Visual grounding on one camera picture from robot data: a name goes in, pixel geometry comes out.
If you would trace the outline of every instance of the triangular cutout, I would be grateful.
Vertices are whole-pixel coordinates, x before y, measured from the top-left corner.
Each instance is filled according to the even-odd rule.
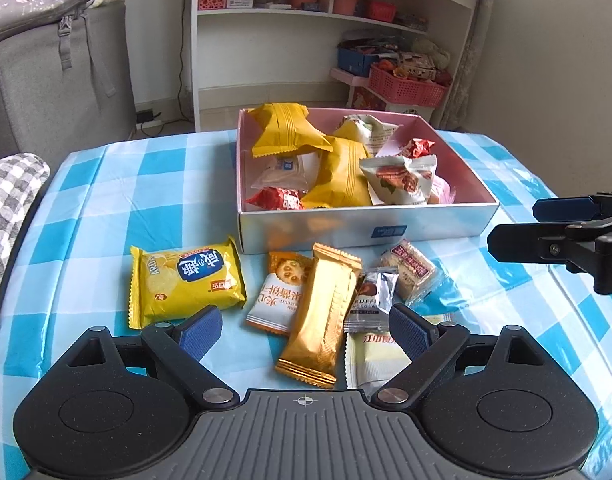
[[[102,343],[98,337],[93,337],[88,340],[88,343],[79,354],[70,362],[71,367],[102,365],[105,363],[103,355]]]
[[[510,341],[507,361],[518,365],[541,366],[544,364],[542,358],[535,354],[526,341],[520,337],[513,337]]]

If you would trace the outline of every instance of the blue sticker on box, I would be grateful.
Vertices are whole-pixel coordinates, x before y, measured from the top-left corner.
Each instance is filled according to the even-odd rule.
[[[403,236],[408,229],[407,225],[382,225],[372,230],[371,238],[390,238],[393,236]]]
[[[223,266],[221,254],[208,247],[182,254],[177,263],[177,272],[184,282],[195,282],[214,274]]]

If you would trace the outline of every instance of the pink box on floor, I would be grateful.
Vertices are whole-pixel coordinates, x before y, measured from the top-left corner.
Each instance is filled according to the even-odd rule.
[[[308,121],[328,135],[337,129],[344,116],[366,113],[366,110],[345,108],[308,110]],[[413,241],[481,234],[499,202],[464,160],[421,117],[374,110],[370,113],[385,123],[401,124],[392,142],[405,144],[413,138],[436,142],[433,153],[438,160],[437,174],[456,191],[455,203],[260,210],[247,204],[246,199],[257,192],[250,186],[267,164],[265,157],[253,158],[251,153],[262,130],[245,110],[241,110],[237,126],[237,214],[244,253],[307,251],[315,242],[336,248],[391,244],[404,234]],[[312,183],[316,168],[307,167],[307,176]]]

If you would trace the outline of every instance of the blue and white checkered tablecloth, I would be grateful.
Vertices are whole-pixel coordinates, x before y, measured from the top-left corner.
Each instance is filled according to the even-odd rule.
[[[597,408],[600,435],[584,466],[612,479],[612,296],[561,267],[499,264],[486,250],[492,226],[532,221],[532,203],[552,196],[502,146],[441,132],[502,206],[481,237],[416,244],[448,278],[419,307],[451,312],[473,332],[520,324],[574,378]],[[0,318],[0,480],[28,471],[12,416],[39,377],[93,325],[114,335],[127,324],[130,246],[193,248],[236,234],[235,132],[121,142],[73,153],[55,176],[25,237]],[[370,264],[385,247],[349,252]],[[249,308],[265,278],[265,256],[243,255]],[[248,328],[241,310],[223,313],[223,335],[202,363],[240,394],[302,388],[277,374],[284,339]]]

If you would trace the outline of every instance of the red candy wrapper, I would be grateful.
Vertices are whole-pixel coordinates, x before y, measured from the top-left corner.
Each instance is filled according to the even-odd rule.
[[[435,144],[434,140],[412,139],[407,145],[401,148],[399,154],[406,158],[419,158],[420,156],[430,155],[430,149]]]
[[[259,193],[246,200],[246,203],[256,205],[266,211],[304,209],[297,191],[280,187],[264,187]]]

